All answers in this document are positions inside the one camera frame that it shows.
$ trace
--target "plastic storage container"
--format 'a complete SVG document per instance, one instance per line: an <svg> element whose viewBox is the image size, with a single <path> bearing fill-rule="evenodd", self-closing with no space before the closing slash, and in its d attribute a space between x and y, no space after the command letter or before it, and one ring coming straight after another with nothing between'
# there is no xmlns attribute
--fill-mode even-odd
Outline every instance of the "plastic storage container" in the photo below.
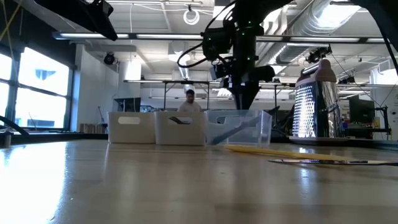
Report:
<svg viewBox="0 0 398 224"><path fill-rule="evenodd" d="M153 113L109 112L110 143L155 144Z"/></svg>
<svg viewBox="0 0 398 224"><path fill-rule="evenodd" d="M155 112L156 144L204 146L205 114L187 112Z"/></svg>
<svg viewBox="0 0 398 224"><path fill-rule="evenodd" d="M206 111L208 145L266 147L271 140L272 116L262 110Z"/></svg>

